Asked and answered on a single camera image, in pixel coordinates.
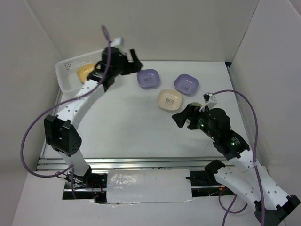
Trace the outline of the cream panda plate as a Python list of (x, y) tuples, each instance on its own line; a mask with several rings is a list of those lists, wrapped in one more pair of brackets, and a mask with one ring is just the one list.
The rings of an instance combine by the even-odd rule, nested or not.
[(157, 103), (158, 107), (167, 111), (177, 111), (182, 104), (183, 97), (180, 92), (172, 89), (160, 91)]

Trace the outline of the yellow panda plate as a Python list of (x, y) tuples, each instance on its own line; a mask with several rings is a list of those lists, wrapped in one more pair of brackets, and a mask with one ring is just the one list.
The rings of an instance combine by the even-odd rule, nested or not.
[(88, 75), (95, 69), (95, 64), (87, 64), (82, 67), (80, 67), (77, 70), (77, 76), (79, 78), (79, 81), (84, 84), (87, 80)]

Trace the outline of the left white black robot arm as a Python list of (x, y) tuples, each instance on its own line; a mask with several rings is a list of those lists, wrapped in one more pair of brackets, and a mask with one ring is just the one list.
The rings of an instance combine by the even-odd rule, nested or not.
[(117, 47), (106, 47), (102, 59), (97, 62), (75, 99), (59, 111), (57, 115), (47, 115), (44, 119), (46, 142), (57, 151), (71, 168), (72, 178), (83, 188), (92, 185), (96, 175), (85, 161), (80, 147), (82, 139), (77, 132), (80, 122), (94, 105), (114, 84), (119, 75), (137, 73), (143, 67), (134, 49), (130, 51), (132, 60)]

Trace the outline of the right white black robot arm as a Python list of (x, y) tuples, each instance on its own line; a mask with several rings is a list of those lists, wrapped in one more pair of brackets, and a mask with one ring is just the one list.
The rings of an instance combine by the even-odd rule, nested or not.
[(190, 121), (190, 130), (199, 129), (209, 136), (214, 147), (231, 162), (247, 179), (240, 179), (220, 161), (206, 166), (205, 180), (209, 184), (217, 182), (225, 185), (253, 210), (259, 222), (266, 226), (279, 225), (296, 207), (300, 200), (289, 195), (256, 162), (248, 143), (230, 127), (230, 118), (220, 108), (200, 111), (198, 106), (187, 105), (180, 113), (172, 115), (179, 128)]

